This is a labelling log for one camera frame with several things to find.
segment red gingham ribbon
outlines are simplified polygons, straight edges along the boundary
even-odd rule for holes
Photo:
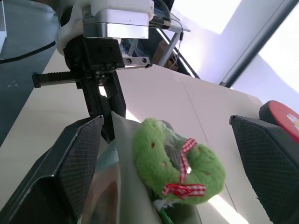
[[[195,139],[188,139],[184,142],[181,153],[180,182],[178,184],[166,184],[162,190],[164,196],[174,194],[179,198],[185,198],[205,195],[206,187],[203,184],[183,184],[187,177],[187,170],[190,167],[186,153],[196,146],[196,144]]]

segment red lid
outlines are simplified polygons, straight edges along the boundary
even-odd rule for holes
[[[299,142],[299,115],[277,101],[271,101],[269,109],[277,123]]]

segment table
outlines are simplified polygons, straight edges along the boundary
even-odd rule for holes
[[[67,71],[57,51],[44,73]],[[197,206],[203,224],[270,224],[243,166],[231,115],[258,118],[255,97],[153,65],[118,72],[127,110],[138,120],[170,122],[178,134],[208,145],[227,172],[224,190]],[[75,84],[34,89],[0,148],[0,209],[33,163],[62,130],[88,117],[82,90]]]
[[[179,22],[177,22],[178,18],[176,18],[172,14],[171,14],[171,18],[174,19],[174,20],[171,20],[171,25],[170,25],[168,30],[174,32],[174,35],[173,35],[172,39],[170,40],[170,42],[168,44],[167,50],[164,52],[164,54],[162,55],[162,57],[159,61],[158,65],[160,65],[162,67],[164,67],[166,65],[173,49],[175,48],[177,42],[179,41],[179,37],[180,37],[181,32],[182,31],[190,32],[190,29],[188,27],[186,27],[182,22],[181,22],[182,25],[180,25]],[[130,47],[129,52],[128,52],[128,54],[130,56],[135,51],[135,49],[137,47],[137,44],[138,44],[138,39],[134,39],[131,43],[131,47]]]

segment green plush toy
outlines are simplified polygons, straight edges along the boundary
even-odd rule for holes
[[[216,155],[197,143],[182,153],[190,143],[194,140],[152,118],[143,121],[134,137],[133,158],[139,176],[167,202],[199,204],[223,189],[225,171]]]

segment wall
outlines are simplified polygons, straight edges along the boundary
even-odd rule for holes
[[[236,5],[236,0],[225,1],[231,6],[213,0],[216,9],[211,8],[210,3],[204,8],[206,1],[188,1],[189,4],[185,0],[176,0],[173,7],[175,14],[191,30],[191,33],[185,33],[180,51],[201,79],[219,84],[242,54],[253,47],[251,44],[254,44],[257,35],[265,31],[262,29],[267,27],[267,21],[271,19],[271,23],[279,16],[278,8],[284,8],[291,0],[242,0],[239,5]],[[203,22],[202,12],[205,10],[210,26]],[[227,24],[224,26],[221,20],[227,21]],[[222,27],[217,28],[217,23],[221,23]]]
[[[279,101],[299,113],[299,93],[291,88],[259,55],[232,86],[234,90],[258,97],[263,103]]]
[[[280,101],[299,113],[299,5],[234,83],[263,103]]]

